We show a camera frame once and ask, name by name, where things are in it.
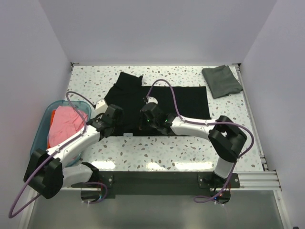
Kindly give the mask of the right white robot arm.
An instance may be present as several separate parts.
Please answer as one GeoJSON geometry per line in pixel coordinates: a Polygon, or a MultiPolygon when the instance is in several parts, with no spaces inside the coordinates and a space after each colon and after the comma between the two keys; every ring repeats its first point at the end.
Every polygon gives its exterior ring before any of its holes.
{"type": "Polygon", "coordinates": [[[147,103],[141,110],[144,123],[163,135],[193,136],[209,140],[219,159],[212,176],[213,184],[224,187],[246,141],[246,134],[228,117],[201,120],[166,114],[156,103],[147,103]]]}

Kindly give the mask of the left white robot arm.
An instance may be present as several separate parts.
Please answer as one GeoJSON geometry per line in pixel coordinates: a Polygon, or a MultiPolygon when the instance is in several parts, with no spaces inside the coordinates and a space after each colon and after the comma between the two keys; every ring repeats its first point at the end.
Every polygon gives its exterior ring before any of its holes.
{"type": "Polygon", "coordinates": [[[123,109],[109,105],[101,117],[87,122],[79,132],[47,150],[36,149],[24,175],[26,185],[46,199],[54,197],[63,187],[84,183],[94,187],[100,181],[99,170],[88,162],[70,167],[69,163],[82,151],[109,137],[123,120],[123,109]]]}

